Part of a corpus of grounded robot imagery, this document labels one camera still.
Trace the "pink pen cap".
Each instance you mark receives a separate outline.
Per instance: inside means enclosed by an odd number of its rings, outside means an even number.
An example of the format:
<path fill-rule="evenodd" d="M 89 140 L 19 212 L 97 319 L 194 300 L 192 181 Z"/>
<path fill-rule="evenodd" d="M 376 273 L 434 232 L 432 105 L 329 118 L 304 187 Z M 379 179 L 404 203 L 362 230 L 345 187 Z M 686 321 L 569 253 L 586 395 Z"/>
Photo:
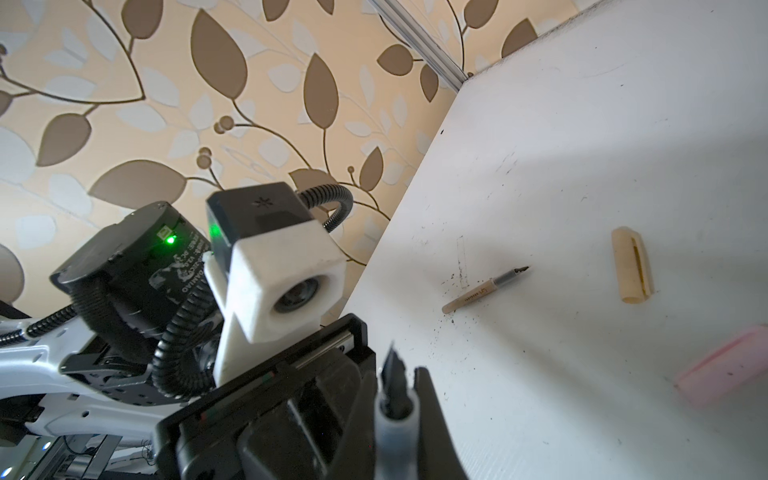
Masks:
<path fill-rule="evenodd" d="M 705 406 L 767 371 L 767 325 L 749 327 L 683 372 L 675 388 Z"/>

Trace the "pink pen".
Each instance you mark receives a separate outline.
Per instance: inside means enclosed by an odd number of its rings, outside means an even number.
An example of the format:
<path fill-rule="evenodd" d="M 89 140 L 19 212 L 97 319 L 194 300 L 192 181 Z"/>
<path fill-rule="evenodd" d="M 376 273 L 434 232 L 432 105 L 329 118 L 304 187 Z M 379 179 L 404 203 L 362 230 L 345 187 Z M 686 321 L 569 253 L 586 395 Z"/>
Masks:
<path fill-rule="evenodd" d="M 375 479 L 417 479 L 420 400 L 391 346 L 374 399 Z"/>

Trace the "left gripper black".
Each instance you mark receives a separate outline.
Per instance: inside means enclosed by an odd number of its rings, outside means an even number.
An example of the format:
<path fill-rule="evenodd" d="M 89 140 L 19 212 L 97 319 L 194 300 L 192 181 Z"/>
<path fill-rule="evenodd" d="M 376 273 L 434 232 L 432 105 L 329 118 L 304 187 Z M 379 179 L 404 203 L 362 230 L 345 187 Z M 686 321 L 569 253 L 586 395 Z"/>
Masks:
<path fill-rule="evenodd" d="M 373 479 L 376 354 L 348 314 L 157 424 L 162 479 Z M 432 377 L 415 369 L 418 478 L 467 480 Z"/>

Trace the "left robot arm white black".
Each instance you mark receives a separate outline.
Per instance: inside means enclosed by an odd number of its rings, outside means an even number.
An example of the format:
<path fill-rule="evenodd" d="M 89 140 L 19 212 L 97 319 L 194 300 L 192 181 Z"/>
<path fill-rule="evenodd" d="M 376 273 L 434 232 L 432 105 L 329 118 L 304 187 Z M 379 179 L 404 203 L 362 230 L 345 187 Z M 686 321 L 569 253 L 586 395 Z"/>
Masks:
<path fill-rule="evenodd" d="M 462 479 L 430 372 L 378 362 L 340 299 L 339 184 L 224 190 L 209 230 L 169 202 L 100 230 L 50 277 L 64 308 L 1 305 L 5 479 Z"/>

